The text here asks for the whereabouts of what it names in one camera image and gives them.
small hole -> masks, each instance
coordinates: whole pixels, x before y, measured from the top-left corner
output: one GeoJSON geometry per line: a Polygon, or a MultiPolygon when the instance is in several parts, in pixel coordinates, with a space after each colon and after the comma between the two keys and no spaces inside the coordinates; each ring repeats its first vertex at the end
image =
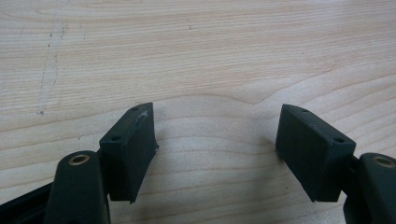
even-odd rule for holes
{"type": "Polygon", "coordinates": [[[376,161],[376,163],[378,163],[378,164],[380,164],[382,166],[388,167],[388,168],[393,168],[393,167],[396,166],[396,164],[393,161],[390,161],[390,160],[388,160],[387,158],[384,158],[384,157],[376,156],[373,159],[374,159],[374,161],[376,161]]]}
{"type": "Polygon", "coordinates": [[[80,165],[89,159],[90,159],[89,155],[81,154],[81,155],[77,155],[77,156],[73,157],[72,159],[70,159],[69,164],[70,165],[80,165]]]}
{"type": "Polygon", "coordinates": [[[121,136],[119,136],[119,135],[114,135],[111,137],[111,140],[114,142],[119,141],[120,139],[121,139],[121,136]]]}
{"type": "Polygon", "coordinates": [[[334,141],[336,141],[337,143],[344,143],[345,140],[342,138],[334,138],[334,141]]]}

light wood surface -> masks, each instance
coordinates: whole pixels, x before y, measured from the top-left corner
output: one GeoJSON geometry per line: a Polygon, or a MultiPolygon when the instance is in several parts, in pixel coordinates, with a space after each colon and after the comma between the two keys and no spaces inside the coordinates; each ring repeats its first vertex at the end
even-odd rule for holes
{"type": "Polygon", "coordinates": [[[160,150],[113,223],[345,223],[275,154],[282,104],[396,157],[395,1],[2,1],[0,203],[154,102],[160,150]]]}

black plastic bracket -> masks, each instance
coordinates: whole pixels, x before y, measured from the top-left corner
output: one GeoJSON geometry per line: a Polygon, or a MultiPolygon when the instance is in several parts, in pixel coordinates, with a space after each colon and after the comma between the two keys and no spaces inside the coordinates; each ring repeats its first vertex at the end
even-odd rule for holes
{"type": "Polygon", "coordinates": [[[282,106],[276,151],[309,198],[337,202],[342,190],[347,223],[396,223],[396,160],[377,153],[358,160],[355,146],[310,111],[282,106]]]}
{"type": "Polygon", "coordinates": [[[98,152],[66,156],[53,183],[0,205],[0,222],[110,223],[107,194],[135,202],[157,149],[153,104],[135,106],[100,140],[98,152]]]}

